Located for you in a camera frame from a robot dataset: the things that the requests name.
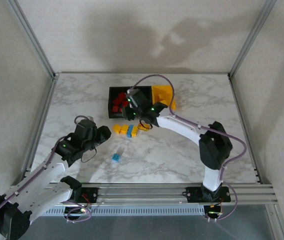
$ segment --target yellow container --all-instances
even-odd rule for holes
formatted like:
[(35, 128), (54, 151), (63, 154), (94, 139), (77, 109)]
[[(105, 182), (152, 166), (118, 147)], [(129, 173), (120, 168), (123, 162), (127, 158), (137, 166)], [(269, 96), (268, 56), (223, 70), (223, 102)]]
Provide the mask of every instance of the yellow container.
[[(157, 102), (167, 103), (169, 106), (172, 98), (172, 88), (170, 85), (154, 85), (152, 86), (152, 102), (153, 104)], [(176, 110), (176, 101), (173, 100), (172, 109)]]

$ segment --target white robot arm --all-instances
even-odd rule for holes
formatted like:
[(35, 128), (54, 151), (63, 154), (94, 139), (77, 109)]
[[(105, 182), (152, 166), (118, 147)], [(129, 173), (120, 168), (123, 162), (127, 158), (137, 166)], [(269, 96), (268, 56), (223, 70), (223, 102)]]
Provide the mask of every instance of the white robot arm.
[(55, 187), (45, 190), (60, 173), (66, 171), (86, 151), (95, 150), (111, 136), (107, 126), (96, 127), (81, 120), (75, 131), (60, 138), (47, 158), (19, 184), (0, 195), (0, 234), (8, 240), (19, 239), (42, 213), (69, 199), (77, 202), (81, 183), (63, 177)]
[[(228, 137), (202, 129), (203, 124), (190, 124), (190, 121), (177, 117), (168, 106), (156, 102), (155, 104), (143, 95), (139, 89), (130, 89), (126, 94), (130, 106), (122, 109), (123, 117), (127, 120), (138, 118), (147, 124), (170, 129), (193, 141), (199, 146), (200, 158), (205, 165), (204, 179), (202, 182), (203, 202), (214, 202), (219, 196), (222, 185), (221, 172), (223, 163), (229, 157), (233, 148)], [(225, 130), (219, 122), (209, 124), (207, 128), (220, 132)]]
[[(200, 129), (191, 125), (185, 121), (175, 118), (169, 111), (168, 108), (164, 108), (160, 115), (156, 118), (158, 126), (160, 128), (170, 129), (188, 139), (193, 141), (195, 144), (199, 146), (199, 142), (201, 140), (201, 135), (206, 133), (206, 130)], [(214, 192), (221, 185), (222, 181), (220, 179), (221, 168), (220, 169), (211, 169), (205, 166), (204, 170), (204, 179), (203, 186), (208, 190)]]

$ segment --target blue block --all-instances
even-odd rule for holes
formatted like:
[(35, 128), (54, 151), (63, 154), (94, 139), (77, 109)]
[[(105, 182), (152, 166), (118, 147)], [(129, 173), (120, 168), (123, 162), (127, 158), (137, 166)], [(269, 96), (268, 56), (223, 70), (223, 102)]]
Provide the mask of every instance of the blue block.
[(127, 130), (127, 133), (126, 133), (126, 136), (128, 138), (131, 138), (131, 136), (132, 136), (133, 127), (134, 127), (134, 125), (128, 126), (128, 130)]
[(114, 154), (112, 160), (116, 161), (117, 163), (120, 161), (121, 156), (119, 154)]

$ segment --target white marble table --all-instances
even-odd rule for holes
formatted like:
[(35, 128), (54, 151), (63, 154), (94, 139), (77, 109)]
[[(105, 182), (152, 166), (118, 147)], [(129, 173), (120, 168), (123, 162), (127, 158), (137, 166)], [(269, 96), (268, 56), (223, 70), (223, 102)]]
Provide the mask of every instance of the white marble table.
[[(82, 183), (201, 183), (204, 165), (199, 148), (192, 141), (164, 128), (139, 131), (127, 138), (113, 132), (115, 124), (137, 124), (124, 119), (108, 118), (109, 87), (132, 86), (145, 74), (61, 74), (56, 84), (43, 133), (32, 169), (40, 164), (58, 138), (73, 132), (77, 115), (92, 116), (96, 125), (106, 125), (111, 138), (97, 147), (97, 155), (87, 163), (77, 161), (61, 177), (70, 175)], [(166, 74), (176, 91), (176, 112), (185, 117), (211, 124), (219, 121), (227, 133), (244, 140), (239, 115), (228, 77), (224, 74)], [(145, 80), (141, 86), (167, 85), (158, 77)], [(242, 151), (232, 142), (231, 157)], [(119, 148), (124, 152), (119, 163), (112, 156)], [(83, 160), (94, 151), (87, 152)], [(256, 176), (249, 153), (229, 164), (224, 179), (230, 183), (255, 183)]]

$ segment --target cable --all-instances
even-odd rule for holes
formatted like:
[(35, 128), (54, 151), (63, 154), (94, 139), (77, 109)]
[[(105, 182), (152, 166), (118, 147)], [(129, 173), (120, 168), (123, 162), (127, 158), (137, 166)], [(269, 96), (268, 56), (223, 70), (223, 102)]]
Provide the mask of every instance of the cable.
[(88, 207), (89, 204), (90, 204), (90, 208), (91, 208), (91, 207), (92, 207), (92, 204), (91, 204), (91, 202), (89, 201), (88, 195), (87, 195), (86, 193), (83, 193), (83, 194), (82, 194), (82, 197), (87, 201), (86, 207)]
[(229, 217), (238, 207), (238, 195), (236, 193), (236, 191), (234, 190), (234, 188), (227, 182), (223, 182), (225, 185), (228, 186), (229, 189), (232, 190), (233, 194), (234, 194), (234, 197), (235, 197), (235, 205), (234, 205), (234, 208), (232, 209), (232, 211), (230, 211), (227, 215), (223, 216), (223, 217), (219, 217), (217, 220), (218, 221), (221, 221), (223, 219), (226, 219), (227, 217)]
[[(84, 115), (78, 115), (75, 117), (74, 119), (74, 123), (77, 124), (77, 119), (78, 118), (85, 118), (87, 120), (90, 120), (87, 116), (84, 116)], [(56, 151), (57, 149), (57, 146), (59, 144), (59, 142), (61, 140), (63, 140), (66, 136), (62, 136), (60, 137), (54, 144), (54, 147), (52, 148), (52, 151), (51, 151), (51, 154), (50, 156), (48, 157), (46, 163), (32, 176), (30, 177), (29, 180), (26, 181), (26, 183), (24, 183), (16, 192), (19, 194), (21, 191), (23, 191), (31, 182), (34, 181), (34, 179), (36, 179), (46, 168), (47, 166), (51, 163), (52, 161), (52, 158), (53, 158), (53, 153)], [(15, 195), (16, 195), (16, 192), (14, 192), (12, 195), (8, 196), (1, 204), (0, 204), (0, 209), (5, 205), (7, 204), (10, 199), (12, 199)]]
[(86, 120), (90, 120), (87, 116), (78, 115), (78, 116), (76, 116), (76, 117), (74, 118), (74, 124), (75, 124), (75, 125), (78, 124), (78, 123), (77, 123), (77, 120), (78, 120), (79, 118), (83, 118), (83, 119), (86, 119)]
[(94, 158), (94, 157), (97, 155), (97, 153), (98, 153), (96, 147), (94, 147), (94, 150), (95, 150), (95, 154), (94, 154), (92, 157), (90, 157), (88, 160), (83, 161), (83, 160), (82, 160), (82, 157), (81, 157), (81, 163), (84, 163), (84, 164), (85, 164), (85, 163), (87, 163), (88, 161), (90, 161), (92, 158)]
[(140, 122), (141, 126), (144, 127), (145, 129), (151, 130), (153, 128), (153, 125), (151, 123), (150, 123), (150, 128), (148, 128), (148, 127), (143, 125), (143, 123), (141, 122), (141, 119), (139, 119), (139, 122)]
[[(176, 119), (178, 119), (178, 120), (181, 120), (181, 121), (184, 121), (184, 122), (186, 122), (186, 123), (188, 123), (188, 124), (190, 124), (190, 125), (193, 125), (193, 126), (199, 128), (199, 129), (204, 129), (204, 130), (207, 130), (207, 131), (210, 131), (210, 132), (213, 132), (213, 133), (220, 134), (220, 135), (222, 135), (222, 136), (228, 137), (228, 138), (230, 138), (230, 139), (234, 139), (234, 140), (236, 140), (237, 142), (239, 142), (239, 143), (241, 143), (241, 144), (243, 145), (243, 151), (242, 151), (239, 155), (237, 155), (237, 156), (235, 156), (235, 157), (232, 157), (231, 159), (227, 160), (227, 161), (223, 164), (222, 169), (221, 169), (221, 174), (220, 174), (220, 181), (222, 181), (222, 179), (223, 179), (223, 174), (224, 174), (226, 165), (229, 164), (229, 163), (231, 163), (231, 162), (233, 162), (233, 161), (235, 161), (235, 160), (238, 160), (239, 158), (241, 158), (241, 157), (247, 152), (247, 149), (248, 149), (248, 148), (247, 148), (246, 143), (245, 143), (244, 141), (242, 141), (241, 139), (239, 139), (238, 137), (236, 137), (236, 136), (233, 136), (233, 135), (227, 134), (227, 133), (225, 133), (225, 132), (218, 131), (218, 130), (215, 130), (215, 129), (212, 129), (212, 128), (209, 128), (209, 127), (206, 127), (206, 126), (199, 125), (199, 124), (197, 124), (197, 123), (195, 123), (195, 122), (192, 122), (192, 121), (187, 120), (187, 119), (185, 119), (185, 118), (183, 118), (183, 117), (181, 117), (181, 116), (176, 115), (176, 114), (174, 113), (174, 111), (172, 110), (172, 103), (173, 103), (174, 95), (175, 95), (175, 90), (174, 90), (173, 84), (172, 84), (172, 82), (171, 82), (167, 77), (165, 77), (165, 76), (163, 76), (163, 75), (161, 75), (161, 74), (151, 74), (151, 75), (145, 76), (145, 77), (143, 77), (142, 79), (140, 79), (131, 89), (134, 89), (134, 88), (135, 88), (139, 83), (141, 83), (143, 80), (148, 79), (148, 78), (151, 78), (151, 77), (160, 77), (160, 78), (163, 78), (163, 79), (165, 79), (165, 80), (170, 84), (170, 86), (171, 86), (171, 88), (172, 88), (172, 98), (171, 98), (170, 104), (169, 104), (169, 106), (168, 106), (168, 109), (169, 109), (170, 113), (172, 114), (172, 116), (173, 116), (174, 118), (176, 118)], [(225, 183), (225, 184), (233, 191), (233, 193), (234, 193), (234, 196), (235, 196), (235, 206), (234, 206), (233, 210), (232, 210), (229, 214), (225, 215), (225, 216), (222, 217), (222, 218), (219, 218), (218, 220), (223, 220), (223, 219), (227, 218), (228, 216), (230, 216), (230, 215), (236, 210), (236, 208), (237, 208), (237, 206), (238, 206), (238, 195), (237, 195), (236, 191), (234, 190), (234, 188), (233, 188), (230, 184), (228, 184), (227, 182), (224, 182), (224, 183)]]
[(223, 199), (221, 199), (221, 201), (219, 203), (216, 203), (213, 206), (222, 205), (222, 203), (223, 203)]
[[(75, 207), (73, 208), (72, 210), (70, 210), (67, 215), (66, 215), (66, 221), (67, 222), (71, 222), (71, 223), (81, 223), (81, 222), (85, 222), (87, 220), (89, 220), (91, 217), (92, 217), (92, 213), (91, 211), (86, 207), (86, 206), (82, 206), (81, 204), (75, 202), (75, 201), (70, 201), (70, 200), (67, 200), (67, 201), (64, 201), (63, 203), (66, 203), (66, 204), (75, 204), (77, 205), (78, 207)], [(85, 213), (89, 213), (88, 216), (84, 219), (80, 219), (80, 220), (71, 220), (69, 219), (70, 215), (72, 212), (76, 211), (76, 210), (80, 210), (80, 209), (84, 209), (85, 210)]]

